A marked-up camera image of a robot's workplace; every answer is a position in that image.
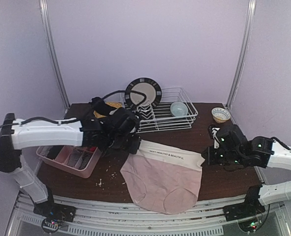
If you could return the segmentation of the grey white striped underwear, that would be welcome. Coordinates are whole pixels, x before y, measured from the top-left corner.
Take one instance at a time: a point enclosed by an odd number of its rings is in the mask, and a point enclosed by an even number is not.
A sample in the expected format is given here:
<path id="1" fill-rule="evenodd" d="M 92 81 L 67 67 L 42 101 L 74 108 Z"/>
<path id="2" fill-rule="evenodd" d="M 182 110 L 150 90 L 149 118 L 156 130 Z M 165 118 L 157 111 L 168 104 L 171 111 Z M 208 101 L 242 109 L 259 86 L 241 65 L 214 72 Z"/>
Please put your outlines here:
<path id="1" fill-rule="evenodd" d="M 79 161 L 79 159 L 82 156 L 82 154 L 83 154 L 82 150 L 73 149 L 71 151 L 71 153 L 70 153 L 70 156 L 69 156 L 69 159 L 68 159 L 68 162 L 67 162 L 67 166 L 75 167 L 75 165 Z"/>

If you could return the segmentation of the pink white underwear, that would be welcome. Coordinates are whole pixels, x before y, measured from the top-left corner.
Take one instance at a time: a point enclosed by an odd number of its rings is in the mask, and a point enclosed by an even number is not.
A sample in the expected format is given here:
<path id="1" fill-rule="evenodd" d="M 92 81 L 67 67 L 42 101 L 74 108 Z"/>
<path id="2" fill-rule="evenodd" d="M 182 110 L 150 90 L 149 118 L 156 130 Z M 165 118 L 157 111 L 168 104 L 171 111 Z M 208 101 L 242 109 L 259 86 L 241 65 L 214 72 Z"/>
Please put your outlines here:
<path id="1" fill-rule="evenodd" d="M 142 140 L 120 172 L 134 204 L 149 211 L 179 214 L 198 200 L 204 161 L 200 153 Z"/>

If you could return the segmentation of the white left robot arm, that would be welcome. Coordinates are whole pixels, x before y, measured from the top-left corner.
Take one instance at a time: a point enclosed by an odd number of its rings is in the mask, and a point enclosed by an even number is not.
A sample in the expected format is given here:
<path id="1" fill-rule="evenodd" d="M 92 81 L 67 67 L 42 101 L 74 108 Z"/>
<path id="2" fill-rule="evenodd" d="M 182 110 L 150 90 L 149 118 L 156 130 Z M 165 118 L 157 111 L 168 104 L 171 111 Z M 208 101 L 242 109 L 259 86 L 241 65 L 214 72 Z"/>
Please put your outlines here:
<path id="1" fill-rule="evenodd" d="M 26 163 L 23 150 L 35 147 L 70 146 L 121 149 L 135 154 L 141 138 L 135 133 L 140 117 L 125 108 L 103 118 L 51 120 L 33 117 L 26 120 L 6 115 L 0 125 L 0 172 L 9 173 L 35 204 L 52 203 L 50 190 Z"/>

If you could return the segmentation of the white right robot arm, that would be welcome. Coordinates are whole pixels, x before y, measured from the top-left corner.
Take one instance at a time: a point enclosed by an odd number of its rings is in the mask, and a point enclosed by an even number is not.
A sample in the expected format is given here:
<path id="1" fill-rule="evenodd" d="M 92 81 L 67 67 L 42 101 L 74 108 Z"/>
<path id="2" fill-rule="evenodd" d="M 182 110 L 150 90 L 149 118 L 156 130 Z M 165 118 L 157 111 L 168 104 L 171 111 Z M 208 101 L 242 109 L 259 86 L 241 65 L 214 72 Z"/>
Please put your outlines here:
<path id="1" fill-rule="evenodd" d="M 252 186 L 244 202 L 253 206 L 291 200 L 291 146 L 276 137 L 256 136 L 248 140 L 236 125 L 210 125 L 213 144 L 202 153 L 208 165 L 256 167 L 264 182 Z"/>

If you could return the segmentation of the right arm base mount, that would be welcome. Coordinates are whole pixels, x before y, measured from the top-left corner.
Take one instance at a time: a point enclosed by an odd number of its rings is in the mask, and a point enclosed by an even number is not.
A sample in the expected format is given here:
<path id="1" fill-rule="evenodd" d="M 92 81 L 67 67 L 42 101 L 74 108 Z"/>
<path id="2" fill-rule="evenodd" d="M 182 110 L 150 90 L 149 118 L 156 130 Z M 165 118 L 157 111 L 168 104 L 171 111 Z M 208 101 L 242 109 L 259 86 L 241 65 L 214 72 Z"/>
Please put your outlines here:
<path id="1" fill-rule="evenodd" d="M 255 233 L 265 222 L 265 207 L 258 204 L 239 203 L 223 207 L 227 222 L 236 221 L 244 233 Z"/>

